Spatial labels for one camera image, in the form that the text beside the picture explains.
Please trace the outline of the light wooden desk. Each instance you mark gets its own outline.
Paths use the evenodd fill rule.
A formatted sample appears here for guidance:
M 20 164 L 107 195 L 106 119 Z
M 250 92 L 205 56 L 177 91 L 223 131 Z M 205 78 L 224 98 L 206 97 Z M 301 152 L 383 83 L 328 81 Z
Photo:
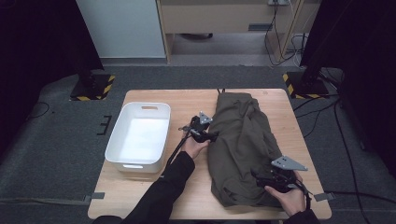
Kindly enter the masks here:
M 268 6 L 268 0 L 156 0 L 165 52 L 175 34 L 265 32 L 275 56 L 286 59 L 291 39 L 310 32 L 322 0 L 290 0 L 289 6 Z

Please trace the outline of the dark curtain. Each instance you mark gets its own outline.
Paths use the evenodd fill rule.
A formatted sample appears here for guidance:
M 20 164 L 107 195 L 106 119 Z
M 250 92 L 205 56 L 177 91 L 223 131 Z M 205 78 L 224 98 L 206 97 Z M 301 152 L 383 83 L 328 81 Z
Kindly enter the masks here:
M 342 70 L 340 94 L 365 148 L 396 177 L 396 0 L 322 0 L 302 65 Z
M 0 0 L 0 157 L 47 84 L 101 69 L 76 0 Z

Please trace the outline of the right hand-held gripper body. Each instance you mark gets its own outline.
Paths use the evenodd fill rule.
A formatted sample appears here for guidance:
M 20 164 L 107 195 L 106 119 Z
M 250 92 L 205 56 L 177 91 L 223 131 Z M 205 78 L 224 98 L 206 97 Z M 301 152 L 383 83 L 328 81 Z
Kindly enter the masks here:
M 271 162 L 272 177 L 264 181 L 265 186 L 270 186 L 277 191 L 290 191 L 299 188 L 295 171 L 307 171 L 308 168 L 288 156 L 281 156 Z

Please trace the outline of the black stand with striped base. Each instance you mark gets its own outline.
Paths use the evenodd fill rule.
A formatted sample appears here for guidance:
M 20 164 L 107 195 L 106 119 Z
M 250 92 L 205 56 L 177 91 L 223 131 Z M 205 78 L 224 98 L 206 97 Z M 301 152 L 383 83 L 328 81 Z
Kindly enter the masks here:
M 70 93 L 71 101 L 106 99 L 115 77 L 110 74 L 94 74 L 84 64 L 75 66 L 78 82 Z
M 315 59 L 309 63 L 304 71 L 287 72 L 282 77 L 288 93 L 293 99 L 326 98 L 328 90 L 322 80 L 318 78 L 319 62 Z

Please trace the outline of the grey tape piece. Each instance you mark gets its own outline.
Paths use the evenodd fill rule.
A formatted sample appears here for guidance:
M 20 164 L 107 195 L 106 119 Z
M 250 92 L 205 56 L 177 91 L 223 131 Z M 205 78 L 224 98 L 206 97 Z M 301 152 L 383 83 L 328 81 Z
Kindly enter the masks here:
M 94 192 L 91 195 L 85 195 L 83 198 L 83 202 L 89 203 L 92 199 L 104 199 L 105 193 L 104 192 Z
M 317 202 L 321 202 L 321 201 L 331 201 L 335 199 L 335 196 L 332 192 L 323 192 L 320 194 L 316 194 L 314 196 L 315 200 Z

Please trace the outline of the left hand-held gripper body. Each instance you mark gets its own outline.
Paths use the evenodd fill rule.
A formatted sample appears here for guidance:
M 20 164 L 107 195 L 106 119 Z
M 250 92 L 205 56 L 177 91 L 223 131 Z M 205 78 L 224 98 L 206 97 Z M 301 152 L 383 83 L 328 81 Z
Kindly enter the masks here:
M 191 119 L 189 125 L 181 128 L 181 130 L 185 132 L 186 135 L 182 138 L 180 143 L 184 144 L 189 136 L 191 136 L 198 143 L 203 143 L 207 138 L 212 137 L 209 136 L 209 133 L 206 131 L 212 121 L 212 118 L 200 111 L 198 116 L 194 116 Z

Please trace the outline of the white plastic bin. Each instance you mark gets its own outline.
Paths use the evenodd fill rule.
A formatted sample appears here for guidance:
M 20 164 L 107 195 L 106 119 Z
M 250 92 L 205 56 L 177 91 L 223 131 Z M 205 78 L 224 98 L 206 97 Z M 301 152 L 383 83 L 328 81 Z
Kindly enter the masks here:
M 171 107 L 165 103 L 124 105 L 107 143 L 105 158 L 119 171 L 158 173 L 163 168 Z

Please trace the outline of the olive green pants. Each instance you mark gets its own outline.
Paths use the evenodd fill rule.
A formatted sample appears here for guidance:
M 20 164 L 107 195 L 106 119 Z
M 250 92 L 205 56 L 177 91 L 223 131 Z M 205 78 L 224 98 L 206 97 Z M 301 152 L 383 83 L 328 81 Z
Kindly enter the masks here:
M 220 204 L 279 207 L 250 172 L 270 178 L 271 162 L 282 156 L 258 100 L 244 92 L 221 93 L 209 131 L 219 132 L 217 141 L 209 145 L 207 160 L 211 191 Z

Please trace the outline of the person's left hand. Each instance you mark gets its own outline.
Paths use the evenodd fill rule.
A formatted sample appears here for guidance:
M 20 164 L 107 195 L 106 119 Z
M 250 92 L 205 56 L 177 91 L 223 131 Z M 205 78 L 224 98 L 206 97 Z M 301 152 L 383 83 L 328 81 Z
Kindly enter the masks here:
M 188 137 L 181 150 L 185 151 L 194 160 L 203 149 L 208 147 L 209 143 L 209 140 L 198 143 L 192 137 Z

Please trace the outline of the white cabinet panel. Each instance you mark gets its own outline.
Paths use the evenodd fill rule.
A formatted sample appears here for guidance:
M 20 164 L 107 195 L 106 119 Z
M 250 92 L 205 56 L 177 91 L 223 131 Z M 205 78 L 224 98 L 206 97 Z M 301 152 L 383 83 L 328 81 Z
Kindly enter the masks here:
M 156 0 L 76 0 L 100 58 L 164 58 Z

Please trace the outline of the person's right hand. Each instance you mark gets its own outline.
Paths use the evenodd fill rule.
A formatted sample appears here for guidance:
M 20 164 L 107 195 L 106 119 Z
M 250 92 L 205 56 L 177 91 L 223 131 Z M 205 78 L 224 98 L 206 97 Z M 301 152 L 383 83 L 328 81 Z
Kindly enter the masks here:
M 289 217 L 306 209 L 305 196 L 300 189 L 292 189 L 286 193 L 279 192 L 270 186 L 266 186 L 264 189 L 280 202 Z

